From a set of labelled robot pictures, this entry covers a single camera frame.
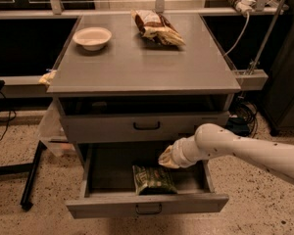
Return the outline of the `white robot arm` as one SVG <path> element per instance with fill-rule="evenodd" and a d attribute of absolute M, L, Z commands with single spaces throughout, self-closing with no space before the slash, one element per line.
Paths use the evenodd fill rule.
<path fill-rule="evenodd" d="M 200 233 L 294 235 L 294 145 L 241 137 L 206 123 L 159 158 L 171 168 L 199 161 L 210 163 L 216 189 L 230 192 L 222 212 L 204 218 Z"/>

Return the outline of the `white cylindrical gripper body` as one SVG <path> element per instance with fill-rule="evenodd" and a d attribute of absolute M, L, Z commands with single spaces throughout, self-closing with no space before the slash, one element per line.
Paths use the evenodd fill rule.
<path fill-rule="evenodd" d="M 187 168 L 195 165 L 204 159 L 204 155 L 193 136 L 176 140 L 171 148 L 171 159 L 177 167 Z"/>

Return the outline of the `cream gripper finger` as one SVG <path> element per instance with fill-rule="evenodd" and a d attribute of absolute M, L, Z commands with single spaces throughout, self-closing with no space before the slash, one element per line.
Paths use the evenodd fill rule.
<path fill-rule="evenodd" d="M 178 164 L 172 158 L 172 145 L 159 156 L 158 164 L 167 168 L 178 168 Z"/>

